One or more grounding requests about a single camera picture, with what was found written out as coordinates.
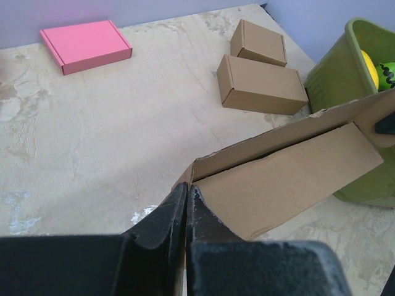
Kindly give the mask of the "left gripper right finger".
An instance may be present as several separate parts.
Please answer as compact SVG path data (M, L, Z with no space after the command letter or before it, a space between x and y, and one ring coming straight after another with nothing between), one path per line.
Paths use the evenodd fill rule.
M246 241L188 193L188 295L351 295L338 257L314 240Z

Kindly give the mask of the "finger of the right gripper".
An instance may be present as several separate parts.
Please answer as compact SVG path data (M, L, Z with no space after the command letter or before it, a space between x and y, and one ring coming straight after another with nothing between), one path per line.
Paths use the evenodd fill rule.
M378 134L395 135L395 112L389 114L375 124Z

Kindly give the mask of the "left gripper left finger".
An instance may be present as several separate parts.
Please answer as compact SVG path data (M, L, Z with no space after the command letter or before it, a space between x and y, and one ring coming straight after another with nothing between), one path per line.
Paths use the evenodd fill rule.
M1 238L2 295L181 295L188 185L114 235Z

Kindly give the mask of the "large brown cardboard box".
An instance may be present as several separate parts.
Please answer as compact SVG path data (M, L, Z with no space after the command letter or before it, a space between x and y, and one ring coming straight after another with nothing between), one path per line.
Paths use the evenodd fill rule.
M199 158L179 180L251 240L380 166L394 137L374 126L393 112L392 90L323 109Z

